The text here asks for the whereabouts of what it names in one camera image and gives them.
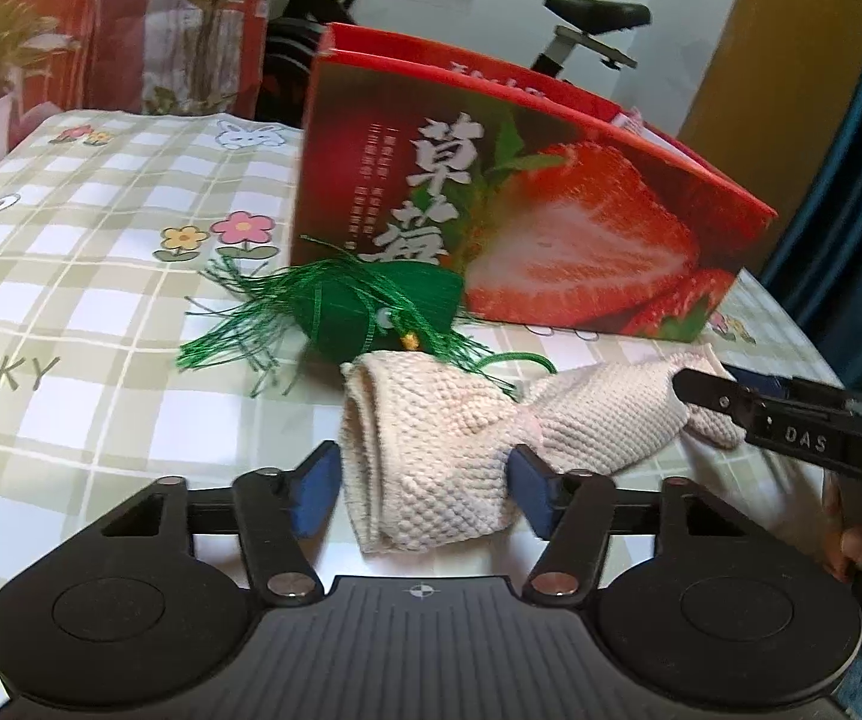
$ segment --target wooden panel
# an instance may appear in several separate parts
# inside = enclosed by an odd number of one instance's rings
[[[780,217],[758,271],[821,166],[862,68],[862,0],[735,0],[680,138]]]

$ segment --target metal screw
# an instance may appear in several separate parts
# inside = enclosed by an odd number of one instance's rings
[[[285,571],[268,579],[268,589],[284,598],[303,598],[314,592],[316,586],[311,577],[298,571]]]
[[[573,595],[581,583],[563,571],[546,571],[530,580],[530,586],[541,595]]]

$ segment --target tablecloth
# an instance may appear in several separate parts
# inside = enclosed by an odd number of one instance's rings
[[[199,275],[216,248],[245,268],[287,263],[300,133],[258,128],[226,115],[76,111],[48,119],[0,163],[0,587],[156,477],[227,485],[253,467],[293,467],[336,436],[340,375],[313,355],[298,371],[298,332],[282,349],[280,385],[257,398],[247,396],[253,374],[244,364],[185,373],[173,366],[180,343],[215,321],[188,316],[186,298],[213,310],[233,305]],[[672,346],[541,327],[465,330],[496,352],[538,352],[558,368],[636,362]],[[746,272],[701,341],[725,362],[837,381]],[[540,371],[506,364],[494,372]],[[671,474],[707,485],[788,541],[816,547],[817,469],[749,445],[725,453],[682,436],[618,482],[655,490]],[[197,546],[242,580],[233,538]],[[314,552],[327,586],[338,573],[501,573],[520,581],[541,548],[520,522],[424,555],[365,560],[338,501]],[[613,539],[605,581],[650,549],[648,538]]]

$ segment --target beige towel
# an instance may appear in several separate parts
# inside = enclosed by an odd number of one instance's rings
[[[610,474],[685,425],[725,448],[744,432],[681,403],[682,367],[728,376],[710,346],[637,365],[605,362],[522,386],[515,402],[482,376],[420,352],[371,352],[343,367],[338,442],[344,494],[364,552],[425,550],[506,528],[504,464],[525,443],[558,471]]]

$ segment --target red strawberry box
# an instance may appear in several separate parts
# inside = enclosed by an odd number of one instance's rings
[[[776,214],[682,143],[611,123],[628,120],[492,57],[331,25],[293,264],[330,256],[310,236],[458,271],[482,319],[693,341]]]

